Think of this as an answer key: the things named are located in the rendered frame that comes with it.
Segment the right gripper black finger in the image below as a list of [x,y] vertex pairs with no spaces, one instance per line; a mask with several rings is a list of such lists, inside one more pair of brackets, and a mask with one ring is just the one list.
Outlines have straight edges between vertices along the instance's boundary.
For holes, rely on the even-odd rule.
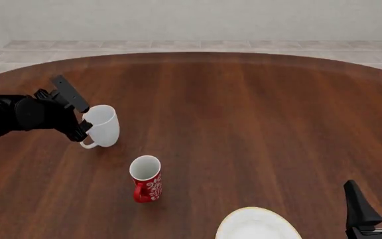
[[370,205],[358,184],[348,180],[344,184],[347,216],[346,228],[375,228],[382,222],[382,217]]

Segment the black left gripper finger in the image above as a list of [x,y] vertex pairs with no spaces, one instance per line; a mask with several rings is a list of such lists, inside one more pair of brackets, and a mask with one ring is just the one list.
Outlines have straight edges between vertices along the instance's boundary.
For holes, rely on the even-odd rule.
[[81,132],[83,133],[86,133],[87,131],[89,131],[91,128],[93,127],[92,123],[86,121],[86,120],[82,120],[81,123],[79,123],[79,129],[81,130]]

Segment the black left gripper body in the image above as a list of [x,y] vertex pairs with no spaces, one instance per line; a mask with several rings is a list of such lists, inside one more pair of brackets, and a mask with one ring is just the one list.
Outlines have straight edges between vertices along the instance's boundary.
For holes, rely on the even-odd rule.
[[66,135],[70,141],[82,142],[87,137],[86,132],[80,127],[73,111],[63,111],[58,122],[58,131]]

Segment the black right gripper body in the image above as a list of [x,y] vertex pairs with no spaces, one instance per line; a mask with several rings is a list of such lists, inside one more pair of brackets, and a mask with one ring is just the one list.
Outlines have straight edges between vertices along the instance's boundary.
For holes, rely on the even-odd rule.
[[347,222],[346,236],[348,239],[382,239],[382,228],[376,228],[377,224],[379,224],[377,221]]

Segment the red mug with white pattern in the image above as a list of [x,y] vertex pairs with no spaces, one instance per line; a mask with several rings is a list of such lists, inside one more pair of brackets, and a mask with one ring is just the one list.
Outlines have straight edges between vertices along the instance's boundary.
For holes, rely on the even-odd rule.
[[153,202],[162,195],[161,163],[151,155],[136,158],[129,167],[129,174],[135,184],[135,202]]

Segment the white plate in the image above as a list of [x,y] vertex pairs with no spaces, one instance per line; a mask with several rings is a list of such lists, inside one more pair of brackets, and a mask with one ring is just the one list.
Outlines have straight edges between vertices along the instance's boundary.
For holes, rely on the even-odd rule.
[[239,208],[218,226],[215,239],[302,239],[281,215],[256,206]]

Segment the flat dark mount plate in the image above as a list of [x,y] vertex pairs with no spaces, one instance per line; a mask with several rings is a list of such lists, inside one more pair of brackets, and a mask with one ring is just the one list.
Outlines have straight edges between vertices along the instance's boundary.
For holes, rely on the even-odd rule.
[[51,99],[60,104],[64,109],[77,110],[80,113],[87,113],[89,104],[76,91],[63,75],[58,75],[51,80],[55,89],[51,91]]

